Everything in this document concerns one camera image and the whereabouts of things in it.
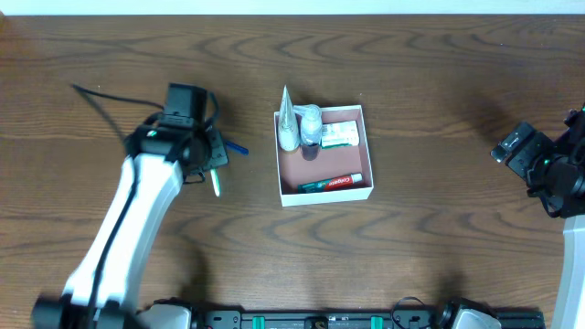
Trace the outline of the green toothbrush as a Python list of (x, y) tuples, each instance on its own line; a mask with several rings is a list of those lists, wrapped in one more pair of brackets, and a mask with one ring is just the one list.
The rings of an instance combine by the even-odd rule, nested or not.
[(215, 193), (216, 197), (220, 197), (221, 196), (221, 188), (220, 188), (220, 182), (219, 182), (217, 170), (211, 169), (210, 176), (211, 176), (211, 181), (212, 181), (214, 193)]

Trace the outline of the blue disposable razor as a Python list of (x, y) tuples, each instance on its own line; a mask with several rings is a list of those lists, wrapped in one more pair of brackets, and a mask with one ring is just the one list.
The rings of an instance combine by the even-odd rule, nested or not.
[(247, 148), (238, 145), (236, 143), (230, 142), (230, 141), (226, 141), (225, 145), (232, 151), (235, 151), (239, 154), (243, 154), (243, 155), (248, 155), (250, 152)]

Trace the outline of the white Pantene tube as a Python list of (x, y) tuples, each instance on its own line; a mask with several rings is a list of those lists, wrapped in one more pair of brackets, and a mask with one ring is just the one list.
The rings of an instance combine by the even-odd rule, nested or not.
[(279, 146), (284, 152), (295, 152), (300, 145), (300, 134), (293, 103), (287, 86), (284, 86), (277, 127)]

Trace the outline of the clear bottle with dark cap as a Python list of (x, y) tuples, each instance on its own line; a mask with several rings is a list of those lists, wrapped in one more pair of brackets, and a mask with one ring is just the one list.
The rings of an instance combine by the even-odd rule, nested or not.
[(302, 156), (305, 161), (316, 159), (322, 140), (322, 110), (314, 104), (294, 105), (293, 111), (301, 117), (300, 136)]

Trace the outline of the Colgate toothpaste tube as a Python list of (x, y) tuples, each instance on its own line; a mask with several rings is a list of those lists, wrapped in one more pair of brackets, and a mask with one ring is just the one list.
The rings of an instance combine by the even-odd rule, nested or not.
[(300, 194), (311, 194), (335, 191), (342, 188), (357, 185), (363, 181), (361, 173), (342, 175), (317, 182), (298, 185), (297, 190)]

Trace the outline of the green white soap packet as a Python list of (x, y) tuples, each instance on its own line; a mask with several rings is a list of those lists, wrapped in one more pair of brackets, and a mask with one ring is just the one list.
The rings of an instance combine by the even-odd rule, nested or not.
[(322, 127), (321, 147), (324, 149), (358, 146), (359, 142), (356, 121), (327, 123)]

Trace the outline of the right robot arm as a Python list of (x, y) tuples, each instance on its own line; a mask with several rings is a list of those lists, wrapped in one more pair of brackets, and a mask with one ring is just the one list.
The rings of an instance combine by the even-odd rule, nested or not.
[(571, 110), (567, 130), (551, 140), (528, 122), (519, 123), (491, 151), (526, 183), (551, 218), (564, 220), (564, 254), (551, 326), (584, 326), (584, 110)]

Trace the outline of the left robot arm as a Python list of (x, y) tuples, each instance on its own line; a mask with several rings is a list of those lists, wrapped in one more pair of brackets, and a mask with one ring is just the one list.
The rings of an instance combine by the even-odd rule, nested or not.
[(86, 256), (57, 299), (39, 297), (36, 328), (196, 328), (193, 308), (170, 299), (144, 311), (144, 268), (166, 211), (181, 188), (227, 165), (226, 146), (207, 105), (213, 92), (172, 83), (165, 104), (124, 137), (126, 152), (112, 204)]

